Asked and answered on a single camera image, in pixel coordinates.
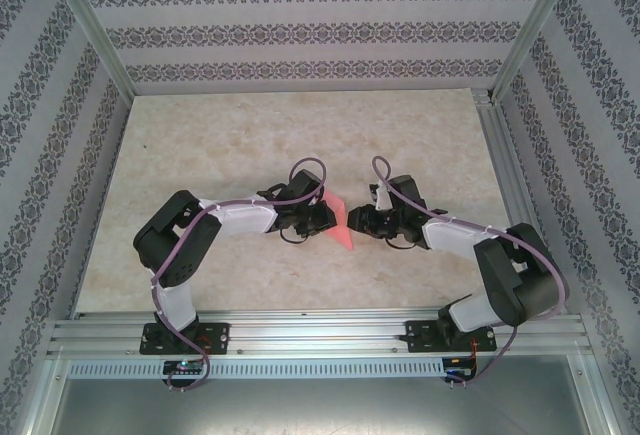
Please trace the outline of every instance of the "metal rail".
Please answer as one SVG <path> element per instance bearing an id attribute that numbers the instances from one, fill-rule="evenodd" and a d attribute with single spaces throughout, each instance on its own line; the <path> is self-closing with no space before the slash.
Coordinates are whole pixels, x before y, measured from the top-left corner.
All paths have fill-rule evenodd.
<path id="1" fill-rule="evenodd" d="M 435 320 L 436 310 L 315 310 L 308 312 L 201 312 L 202 322 L 231 324 L 225 359 L 312 358 L 424 358 L 456 357 L 468 352 L 409 353 L 398 339 L 407 320 Z M 48 359 L 149 359 L 138 349 L 142 328 L 153 322 L 147 314 L 87 314 L 56 323 Z M 506 343 L 510 327 L 495 329 L 498 347 Z M 507 355 L 584 355 L 591 345 L 580 315 L 562 315 L 544 322 L 528 322 Z M 479 353 L 493 356 L 493 353 Z M 158 356 L 179 359 L 180 356 Z"/>

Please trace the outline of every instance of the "wire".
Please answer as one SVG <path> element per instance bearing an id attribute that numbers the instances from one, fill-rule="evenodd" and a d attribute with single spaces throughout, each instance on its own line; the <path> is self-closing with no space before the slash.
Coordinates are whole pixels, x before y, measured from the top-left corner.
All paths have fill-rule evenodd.
<path id="1" fill-rule="evenodd" d="M 196 352 L 198 352 L 202 356 L 202 360 L 204 361 L 204 363 L 206 365 L 206 369 L 205 369 L 204 375 L 200 379 L 196 380 L 195 382 L 193 382 L 191 385 L 189 385 L 187 387 L 176 387 L 176 386 L 172 385 L 171 384 L 171 379 L 178 372 L 177 371 L 171 372 L 169 374 L 169 376 L 167 377 L 167 386 L 169 387 L 169 390 L 171 390 L 171 391 L 177 390 L 177 391 L 180 391 L 180 392 L 186 392 L 188 390 L 193 390 L 193 389 L 199 387 L 200 385 L 202 385 L 207 380 L 207 378 L 209 377 L 209 374 L 211 373 L 211 361 L 209 360 L 209 357 L 208 357 L 207 353 L 205 352 L 205 350 L 203 350 L 199 345 L 193 343 L 187 337 L 182 335 L 180 333 L 180 330 L 178 330 L 176 327 L 174 327 L 171 324 L 171 322 L 169 321 L 169 319 L 166 317 L 166 315 L 164 314 L 164 312 L 162 310 L 162 306 L 160 305 L 160 299 L 159 299 L 159 296 L 158 296 L 158 287 L 160 286 L 159 282 L 160 282 L 160 279 L 162 278 L 162 275 L 164 275 L 164 273 L 167 271 L 167 268 L 169 268 L 169 265 L 171 265 L 171 262 L 173 262 L 173 260 L 176 258 L 176 255 L 178 254 L 178 252 L 180 251 L 180 249 L 184 245 L 185 241 L 187 240 L 187 237 L 189 237 L 189 234 L 193 231 L 194 227 L 198 224 L 198 222 L 200 220 L 202 220 L 202 218 L 204 218 L 204 216 L 207 213 L 212 212 L 213 210 L 219 210 L 220 208 L 226 207 L 226 206 L 229 206 L 229 205 L 259 205 L 259 206 L 271 206 L 271 207 L 273 207 L 273 206 L 293 205 L 293 204 L 296 204 L 296 203 L 300 203 L 300 202 L 304 202 L 306 200 L 313 199 L 313 197 L 318 195 L 320 193 L 320 191 L 324 187 L 324 184 L 325 184 L 325 182 L 327 180 L 327 167 L 322 162 L 322 160 L 320 160 L 318 158 L 315 158 L 315 157 L 302 158 L 302 159 L 298 160 L 293 165 L 293 167 L 291 168 L 291 171 L 289 172 L 289 181 L 291 181 L 293 179 L 293 175 L 295 174 L 296 169 L 300 165 L 305 163 L 305 162 L 315 162 L 318 165 L 320 165 L 320 168 L 322 169 L 322 177 L 320 179 L 320 184 L 314 190 L 312 190 L 311 193 L 308 193 L 307 195 L 304 195 L 304 196 L 299 197 L 299 198 L 295 198 L 293 200 L 282 200 L 282 201 L 280 201 L 280 200 L 273 200 L 273 201 L 267 201 L 267 200 L 227 200 L 225 202 L 218 202 L 218 203 L 214 203 L 212 205 L 209 205 L 208 207 L 206 207 L 206 208 L 202 209 L 200 212 L 198 212 L 198 214 L 193 218 L 193 220 L 191 220 L 191 223 L 189 223 L 187 228 L 185 228 L 184 232 L 180 236 L 180 239 L 178 240 L 176 245 L 173 247 L 173 250 L 171 250 L 171 253 L 167 257 L 167 259 L 164 261 L 164 263 L 158 269 L 158 271 L 155 273 L 155 275 L 153 277 L 151 277 L 151 298 L 153 299 L 153 304 L 156 307 L 156 312 L 158 314 L 158 317 L 160 318 L 162 323 L 164 323 L 164 325 L 169 329 L 169 331 L 171 333 L 173 333 L 176 337 L 178 337 L 178 339 L 182 340 L 189 347 L 191 347 Z"/>
<path id="2" fill-rule="evenodd" d="M 471 340 L 471 350 L 473 352 L 470 357 L 473 359 L 473 367 L 471 367 L 471 371 L 473 372 L 478 367 L 478 342 L 476 342 L 475 338 Z"/>
<path id="3" fill-rule="evenodd" d="M 387 174 L 386 175 L 382 175 L 382 172 L 380 171 L 380 169 L 378 168 L 378 165 L 377 165 L 378 161 L 382 162 L 385 165 L 385 167 L 387 168 Z M 558 269 L 553 265 L 553 263 L 551 263 L 551 261 L 549 259 L 547 259 L 547 257 L 545 257 L 538 249 L 536 249 L 535 247 L 531 246 L 530 244 L 520 240 L 519 238 L 516 238 L 513 235 L 510 235 L 509 233 L 503 232 L 501 230 L 496 230 L 494 228 L 485 227 L 485 226 L 479 225 L 477 223 L 468 222 L 466 220 L 460 220 L 460 219 L 454 218 L 454 217 L 449 217 L 447 215 L 444 215 L 444 214 L 441 214 L 441 213 L 437 213 L 437 212 L 434 212 L 432 210 L 428 210 L 425 207 L 423 207 L 421 205 L 418 205 L 416 202 L 414 202 L 410 198 L 405 197 L 402 193 L 400 193 L 398 190 L 396 190 L 393 187 L 393 185 L 391 185 L 389 183 L 389 176 L 391 175 L 391 164 L 384 157 L 381 157 L 380 155 L 376 155 L 371 160 L 371 165 L 373 166 L 373 171 L 376 173 L 376 175 L 378 176 L 380 181 L 385 185 L 385 187 L 387 187 L 387 190 L 389 190 L 391 193 L 393 193 L 396 197 L 398 197 L 400 200 L 405 202 L 407 205 L 409 205 L 409 206 L 415 208 L 416 210 L 428 215 L 431 218 L 436 218 L 438 220 L 442 220 L 442 221 L 447 222 L 447 223 L 453 223 L 455 225 L 460 225 L 462 227 L 472 228 L 474 230 L 478 230 L 478 231 L 481 231 L 481 232 L 487 232 L 487 233 L 490 233 L 492 235 L 497 235 L 498 237 L 502 237 L 505 240 L 508 240 L 509 242 L 513 243 L 514 245 L 516 245 L 518 247 L 521 247 L 521 248 L 524 248 L 527 252 L 529 252 L 531 255 L 536 257 L 547 268 L 547 270 L 549 270 L 549 272 L 551 272 L 551 275 L 553 276 L 553 279 L 555 280 L 556 285 L 558 287 L 558 301 L 556 302 L 556 305 L 553 307 L 553 309 L 551 309 L 551 311 L 549 311 L 549 312 L 547 312 L 547 313 L 545 313 L 543 315 L 539 315 L 537 317 L 533 317 L 532 320 L 546 320 L 546 319 L 554 317 L 554 316 L 556 316 L 556 315 L 558 315 L 560 313 L 560 311 L 564 307 L 564 303 L 566 301 L 566 292 L 565 292 L 565 289 L 564 289 L 564 283 L 562 281 L 562 276 L 560 275 L 560 272 L 558 271 Z"/>
<path id="4" fill-rule="evenodd" d="M 466 387 L 467 385 L 472 385 L 474 383 L 477 383 L 478 380 L 481 380 L 482 378 L 486 377 L 487 373 L 489 373 L 491 370 L 493 370 L 495 368 L 496 364 L 504 356 L 504 354 L 507 352 L 507 350 L 509 350 L 511 348 L 511 344 L 515 340 L 517 334 L 518 334 L 518 327 L 513 327 L 513 332 L 511 332 L 511 336 L 509 337 L 509 340 L 507 340 L 507 343 L 505 343 L 504 346 L 500 349 L 500 351 L 498 352 L 498 355 L 493 357 L 491 359 L 491 361 L 487 364 L 487 366 L 484 367 L 484 370 L 482 370 L 478 375 L 476 375 L 471 380 L 463 380 L 462 378 L 458 377 L 457 375 L 453 375 L 453 374 L 451 374 L 449 372 L 447 372 L 447 377 L 452 378 L 457 383 L 462 384 L 464 387 Z"/>
<path id="5" fill-rule="evenodd" d="M 384 241 L 387 243 L 387 245 L 389 245 L 391 248 L 393 248 L 395 250 L 411 250 L 413 247 L 416 246 L 416 244 L 414 243 L 410 247 L 399 247 L 399 246 L 394 245 L 393 243 L 391 243 L 388 238 L 385 238 Z"/>
<path id="6" fill-rule="evenodd" d="M 301 243 L 304 243 L 307 241 L 307 239 L 309 238 L 309 235 L 305 235 L 304 238 L 302 238 L 301 240 L 289 240 L 287 237 L 284 236 L 284 230 L 280 230 L 280 238 L 292 245 L 300 245 Z"/>
<path id="7" fill-rule="evenodd" d="M 212 347 L 213 346 L 213 343 L 211 343 L 211 340 L 209 340 L 204 335 L 200 335 L 198 338 L 196 338 L 196 341 L 198 341 L 198 340 L 202 340 L 203 342 L 205 342 L 207 344 L 207 345 L 205 345 L 205 351 L 206 351 L 207 355 L 209 355 L 209 348 L 207 348 L 207 347 Z"/>

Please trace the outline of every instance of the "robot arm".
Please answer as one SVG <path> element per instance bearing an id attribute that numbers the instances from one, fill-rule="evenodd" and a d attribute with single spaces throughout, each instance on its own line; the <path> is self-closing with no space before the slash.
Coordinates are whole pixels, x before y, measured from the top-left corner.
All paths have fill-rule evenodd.
<path id="1" fill-rule="evenodd" d="M 162 313 L 178 331 L 196 323 L 189 279 L 196 272 L 214 240 L 241 233 L 268 233 L 293 227 L 307 238 L 336 225 L 333 212 L 321 201 L 322 192 L 310 200 L 289 205 L 269 204 L 295 200 L 310 194 L 320 180 L 307 170 L 298 172 L 288 185 L 278 184 L 245 200 L 260 204 L 219 206 L 207 213 L 195 226 L 176 257 L 167 267 L 156 288 Z M 176 229 L 186 228 L 214 201 L 198 199 L 186 190 L 175 193 L 138 232 L 133 241 L 141 263 L 152 277 L 174 249 L 180 236 Z"/>
<path id="2" fill-rule="evenodd" d="M 410 176 L 395 177 L 389 183 L 426 208 Z M 449 343 L 480 327 L 499 323 L 516 327 L 556 304 L 558 287 L 552 274 L 526 250 L 486 231 L 431 218 L 388 192 L 382 183 L 371 185 L 370 192 L 376 205 L 358 207 L 349 213 L 347 225 L 352 230 L 387 240 L 403 235 L 414 246 L 444 250 L 478 263 L 485 290 L 439 311 L 438 327 Z M 505 231 L 552 260 L 531 225 L 521 223 Z"/>

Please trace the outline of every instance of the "patterned wallpaper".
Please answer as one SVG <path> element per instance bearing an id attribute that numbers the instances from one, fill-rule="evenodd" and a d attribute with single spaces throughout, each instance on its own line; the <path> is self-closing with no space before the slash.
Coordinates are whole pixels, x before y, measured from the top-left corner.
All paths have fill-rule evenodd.
<path id="1" fill-rule="evenodd" d="M 0 434 L 9 434 L 51 323 L 73 303 L 128 109 L 65 0 L 0 0 L 0 60 Z"/>
<path id="2" fill-rule="evenodd" d="M 558 0 L 503 100 L 623 433 L 640 433 L 640 0 Z"/>
<path id="3" fill-rule="evenodd" d="M 140 94 L 490 88 L 535 0 L 89 0 Z"/>

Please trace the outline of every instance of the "aluminum frame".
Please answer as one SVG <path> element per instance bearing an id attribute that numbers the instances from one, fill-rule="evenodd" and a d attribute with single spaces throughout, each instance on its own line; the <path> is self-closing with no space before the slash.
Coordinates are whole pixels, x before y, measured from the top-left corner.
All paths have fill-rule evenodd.
<path id="1" fill-rule="evenodd" d="M 109 76 L 116 84 L 116 87 L 118 87 L 118 91 L 127 107 L 131 108 L 133 99 L 138 95 L 138 92 L 105 28 L 91 7 L 91 3 L 89 3 L 89 0 L 66 0 L 66 2 L 71 7 L 71 11 L 84 30 L 85 35 L 100 56 L 100 60 L 109 72 Z"/>
<path id="2" fill-rule="evenodd" d="M 220 363 L 221 360 L 230 360 L 236 365 L 271 360 L 287 366 L 301 360 L 314 359 L 357 359 L 373 364 L 392 364 L 394 361 L 420 362 L 437 357 L 469 355 L 469 352 L 408 353 L 406 342 L 398 339 L 399 335 L 405 334 L 404 323 L 407 320 L 436 319 L 436 309 L 228 311 L 201 312 L 199 315 L 203 322 L 225 321 L 231 324 L 229 353 L 211 356 L 213 364 Z M 182 358 L 140 355 L 138 347 L 142 327 L 152 321 L 151 315 L 143 313 L 81 314 L 75 320 L 58 321 L 22 433 L 51 433 L 73 363 L 105 360 L 112 362 L 114 366 L 122 366 L 139 363 L 140 360 Z M 510 330 L 509 327 L 495 329 L 498 347 L 506 342 Z M 494 353 L 478 355 L 487 358 Z M 580 315 L 560 315 L 551 320 L 521 325 L 518 337 L 506 356 L 531 355 L 566 356 L 590 433 L 620 433 Z M 124 374 L 119 378 L 149 377 L 139 377 L 134 373 L 131 376 Z M 299 377 L 291 371 L 290 377 L 280 378 Z"/>

